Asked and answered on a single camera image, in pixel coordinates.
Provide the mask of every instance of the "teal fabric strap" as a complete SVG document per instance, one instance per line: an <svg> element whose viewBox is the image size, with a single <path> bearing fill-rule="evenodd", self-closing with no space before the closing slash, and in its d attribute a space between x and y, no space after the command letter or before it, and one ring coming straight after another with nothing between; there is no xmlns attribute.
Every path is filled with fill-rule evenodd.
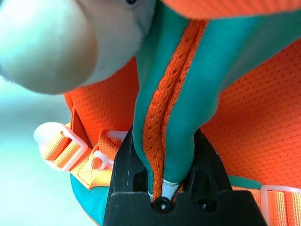
<svg viewBox="0 0 301 226"><path fill-rule="evenodd" d="M209 22L168 123L165 180L176 183L185 178L193 160L193 134L214 115L220 93L298 39L300 18L298 11ZM154 178L143 152L144 118L188 22L159 3L151 32L137 55L140 92L134 144L149 172L150 192Z"/></svg>
<svg viewBox="0 0 301 226"><path fill-rule="evenodd" d="M88 190L71 174L71 186L83 210L100 226L107 204L109 187L95 187Z"/></svg>
<svg viewBox="0 0 301 226"><path fill-rule="evenodd" d="M133 140L137 154L148 171L148 189L151 193L154 177L143 151L144 119L188 22L158 1L150 33L137 54L140 91L135 106Z"/></svg>

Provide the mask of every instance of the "backpack strap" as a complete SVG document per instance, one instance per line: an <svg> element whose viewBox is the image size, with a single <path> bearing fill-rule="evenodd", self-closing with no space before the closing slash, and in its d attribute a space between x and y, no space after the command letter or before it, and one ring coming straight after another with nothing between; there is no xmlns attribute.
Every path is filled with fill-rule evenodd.
<svg viewBox="0 0 301 226"><path fill-rule="evenodd" d="M250 191L269 226L301 225L301 189L264 185L260 190L232 187Z"/></svg>
<svg viewBox="0 0 301 226"><path fill-rule="evenodd" d="M57 126L54 137L41 139L45 130L47 136L54 133L49 131L53 126ZM49 165L60 171L69 171L87 189L91 189L109 186L113 160L121 145L120 140L107 138L107 132L101 131L98 143L92 147L73 107L69 124L45 123L36 129L35 139Z"/></svg>

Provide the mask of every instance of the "plastic buckle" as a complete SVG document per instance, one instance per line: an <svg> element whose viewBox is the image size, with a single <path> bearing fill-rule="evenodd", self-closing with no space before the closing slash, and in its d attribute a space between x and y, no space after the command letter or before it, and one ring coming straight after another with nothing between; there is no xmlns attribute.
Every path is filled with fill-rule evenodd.
<svg viewBox="0 0 301 226"><path fill-rule="evenodd" d="M34 140L39 145L41 154L44 153L50 142L57 136L59 132L63 133L63 136L70 138L73 142L80 146L79 150L70 158L70 160L64 165L63 168L59 168L53 164L53 161L45 160L45 162L52 168L67 172L72 166L80 159L80 157L88 149L87 144L77 136L69 127L60 124L58 122L46 122L36 128L33 133Z"/></svg>
<svg viewBox="0 0 301 226"><path fill-rule="evenodd" d="M99 159L101 159L103 161L102 164L101 164L101 166L97 168L99 171L103 171L104 168L106 168L106 167L110 168L111 170L113 169L114 161L112 159L109 159L101 151L96 150L93 153L93 156L96 157L96 158L99 158Z"/></svg>
<svg viewBox="0 0 301 226"><path fill-rule="evenodd" d="M260 188L261 194L261 213L265 219L267 225L269 226L269 198L268 191L277 191L277 192L291 192L301 194L301 189L288 187L288 186L276 186L276 185L263 185Z"/></svg>

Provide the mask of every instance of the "orange backpack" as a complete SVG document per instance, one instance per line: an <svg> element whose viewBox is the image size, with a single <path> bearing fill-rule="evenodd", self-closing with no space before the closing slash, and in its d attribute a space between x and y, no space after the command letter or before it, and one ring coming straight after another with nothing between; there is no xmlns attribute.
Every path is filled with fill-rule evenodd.
<svg viewBox="0 0 301 226"><path fill-rule="evenodd" d="M231 4L200 0L185 4L180 0L165 2L176 12L195 19L275 13L301 7L300 1L290 0L283 5L273 0L255 0L252 4L238 0ZM301 225L300 62L299 39L224 90L214 117L201 127L229 175L250 178L264 185L261 189L247 189L261 207L267 202L263 197L268 198L269 208L262 211L268 212L265 214L273 226ZM110 130L129 130L138 91L133 59L108 80L65 94L72 115L68 126L89 150L68 171L86 188L110 184L111 169L99 171L104 159L93 153L101 150L106 157L114 159L121 140L106 135ZM43 157L63 168L79 149L74 140L58 133Z"/></svg>

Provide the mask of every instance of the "plush toy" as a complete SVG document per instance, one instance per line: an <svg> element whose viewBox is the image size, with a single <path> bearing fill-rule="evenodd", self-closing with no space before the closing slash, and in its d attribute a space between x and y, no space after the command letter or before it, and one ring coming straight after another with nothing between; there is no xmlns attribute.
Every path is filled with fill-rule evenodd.
<svg viewBox="0 0 301 226"><path fill-rule="evenodd" d="M39 4L31 2L35 5L31 9L37 9ZM68 39L62 39L66 51L61 53L67 58L53 64L56 73L47 68L52 64L37 64L47 57L29 57L36 62L29 65L26 54L15 47L23 42L13 44L14 39L8 45L14 51L1 44L0 64L7 77L35 91L75 88L65 94L71 123L44 124L35 139L45 160L71 172L75 196L96 223L103 221L112 160L132 124L136 151L148 171L151 200L174 196L191 167L193 134L200 127L221 155L227 173L240 176L231 177L233 186L253 189L254 196L262 184L301 187L300 1L61 2L72 9L67 15L81 15L77 23L86 28L76 30L77 37L63 32ZM5 1L0 11L5 28L1 31L6 32L1 43L9 39L9 32L19 32L17 24L4 25L3 18L16 20L9 17L9 3ZM131 25L121 12L131 15ZM68 20L66 29L73 31L76 20L71 24ZM130 32L135 27L143 32ZM47 32L41 34L48 40ZM77 41L87 44L76 45ZM44 51L36 44L32 46L43 56L55 49L49 45ZM76 51L90 60L85 62ZM50 76L43 80L42 72ZM91 83L101 82L85 85L89 76ZM281 201L278 194L271 196L269 204ZM290 211L292 202L274 205L275 213L266 219L278 222L283 214L290 216L289 224L300 212Z"/></svg>
<svg viewBox="0 0 301 226"><path fill-rule="evenodd" d="M57 94L111 77L137 53L155 0L5 0L0 67L8 80Z"/></svg>

